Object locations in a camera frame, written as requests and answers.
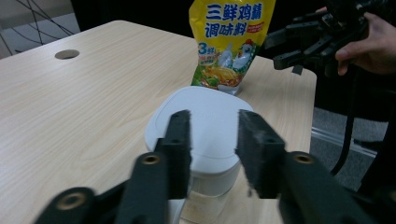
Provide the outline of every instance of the wooden tabletop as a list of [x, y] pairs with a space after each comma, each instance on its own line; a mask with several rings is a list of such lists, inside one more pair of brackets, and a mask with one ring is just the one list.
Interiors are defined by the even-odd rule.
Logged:
[[[65, 189], [100, 194], [129, 178], [134, 159], [148, 151], [150, 117], [191, 84], [196, 46], [192, 38], [113, 21], [0, 60], [0, 223], [33, 223]], [[69, 49], [79, 55], [55, 58]], [[312, 72], [276, 71], [256, 57], [237, 97], [287, 150], [308, 151], [315, 87]], [[241, 169], [218, 223], [281, 223], [276, 200], [247, 192]]]

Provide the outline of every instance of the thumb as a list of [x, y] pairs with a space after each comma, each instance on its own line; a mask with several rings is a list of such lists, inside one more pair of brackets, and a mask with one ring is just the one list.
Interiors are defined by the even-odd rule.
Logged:
[[350, 42], [335, 52], [335, 59], [337, 61], [345, 61], [357, 58], [368, 52], [368, 46], [365, 40]]

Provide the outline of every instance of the white lid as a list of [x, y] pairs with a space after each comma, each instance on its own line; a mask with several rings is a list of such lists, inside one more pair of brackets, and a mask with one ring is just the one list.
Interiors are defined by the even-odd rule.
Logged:
[[175, 91], [156, 110], [145, 132], [149, 151], [164, 138], [170, 117], [181, 110], [191, 112], [191, 174], [222, 175], [239, 162], [237, 143], [238, 112], [253, 111], [245, 101], [222, 91], [189, 86]]

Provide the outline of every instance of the white plastic container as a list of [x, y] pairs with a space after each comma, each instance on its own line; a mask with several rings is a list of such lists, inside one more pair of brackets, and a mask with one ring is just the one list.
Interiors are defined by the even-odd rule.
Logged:
[[238, 112], [253, 109], [222, 91], [182, 88], [171, 94], [149, 120], [145, 131], [149, 151], [154, 150], [158, 138], [164, 137], [170, 117], [185, 109], [191, 112], [191, 201], [171, 201], [170, 223], [178, 223], [185, 203], [182, 217], [195, 223], [210, 223], [221, 212], [225, 194], [239, 173], [239, 158], [234, 153]]

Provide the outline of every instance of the chicken bouillon packet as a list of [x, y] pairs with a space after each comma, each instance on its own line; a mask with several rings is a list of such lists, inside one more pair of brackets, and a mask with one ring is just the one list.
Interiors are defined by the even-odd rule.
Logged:
[[236, 95], [267, 35], [276, 0], [194, 0], [190, 26], [198, 44], [192, 86]]

